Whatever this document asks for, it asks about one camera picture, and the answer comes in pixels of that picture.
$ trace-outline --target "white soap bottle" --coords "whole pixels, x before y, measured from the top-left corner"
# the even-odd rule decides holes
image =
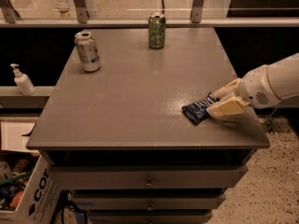
[[[15,74],[15,82],[19,87],[20,91],[23,95],[31,95],[36,91],[36,87],[31,82],[30,78],[23,74],[17,67],[18,64],[11,64],[11,68],[13,69],[13,73]]]

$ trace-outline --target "green can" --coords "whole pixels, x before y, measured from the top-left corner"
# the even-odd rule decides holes
[[[152,13],[149,17],[149,47],[162,49],[165,43],[166,18],[163,13]]]

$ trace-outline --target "terrazzo floor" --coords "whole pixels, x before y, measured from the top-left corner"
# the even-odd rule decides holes
[[[266,133],[271,147],[253,155],[249,171],[236,187],[226,190],[226,200],[213,210],[208,224],[299,223],[299,132],[298,126],[292,126],[298,125],[299,113],[289,113],[273,120],[275,133]],[[262,124],[265,116],[258,117]],[[61,223],[58,213],[53,224]],[[74,213],[67,209],[64,223],[76,223]]]

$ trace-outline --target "table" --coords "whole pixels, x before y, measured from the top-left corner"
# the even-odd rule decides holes
[[[92,30],[102,67],[73,50],[27,145],[93,223],[206,223],[269,141],[253,109],[193,126],[181,107],[235,72],[210,28]]]

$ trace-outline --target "gray tabletop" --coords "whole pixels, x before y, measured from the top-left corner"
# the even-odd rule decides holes
[[[169,28],[163,49],[147,29],[92,30],[102,68],[82,70],[73,50],[28,148],[261,148],[269,142],[253,109],[194,126],[181,112],[233,79],[209,28]]]

